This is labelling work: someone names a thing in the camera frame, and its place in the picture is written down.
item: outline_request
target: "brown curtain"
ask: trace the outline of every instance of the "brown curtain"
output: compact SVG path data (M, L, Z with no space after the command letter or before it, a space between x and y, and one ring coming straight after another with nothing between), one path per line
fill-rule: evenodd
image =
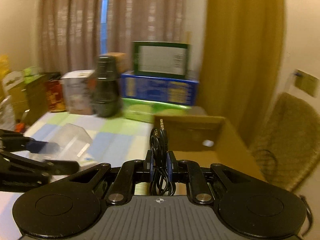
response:
M276 84L284 0L208 0L198 104L230 119L247 145Z
M181 42L185 0L109 0L108 52L125 52L132 64L132 41Z
M40 64L45 72L93 69L100 53L102 0L42 0Z

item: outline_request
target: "blue box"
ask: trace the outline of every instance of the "blue box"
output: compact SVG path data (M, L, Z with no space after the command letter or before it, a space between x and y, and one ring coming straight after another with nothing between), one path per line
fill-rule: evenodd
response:
M198 84L193 80L135 76L133 71L121 74L123 98L193 106Z

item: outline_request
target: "mustard yellow curtain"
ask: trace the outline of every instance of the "mustard yellow curtain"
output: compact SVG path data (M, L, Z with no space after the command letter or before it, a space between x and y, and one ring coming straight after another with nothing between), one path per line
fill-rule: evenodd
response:
M198 105L227 117L249 145L276 84L284 0L208 0Z

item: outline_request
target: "bundled audio cable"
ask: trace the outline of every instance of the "bundled audio cable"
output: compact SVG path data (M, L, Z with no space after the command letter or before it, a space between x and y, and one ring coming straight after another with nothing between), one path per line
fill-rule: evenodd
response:
M153 154L153 159L155 161L155 169L153 172L153 179L149 187L149 194L172 196L176 191L176 185L175 183L169 181L166 167L168 139L162 119L160 120L160 130L155 128L152 129L149 143Z

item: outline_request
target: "wall socket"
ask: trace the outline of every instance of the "wall socket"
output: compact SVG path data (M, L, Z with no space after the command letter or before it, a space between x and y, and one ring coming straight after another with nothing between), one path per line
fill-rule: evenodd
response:
M315 97L319 80L316 77L311 76L310 74L307 74L298 69L296 69L296 73L296 80L294 82L295 87Z

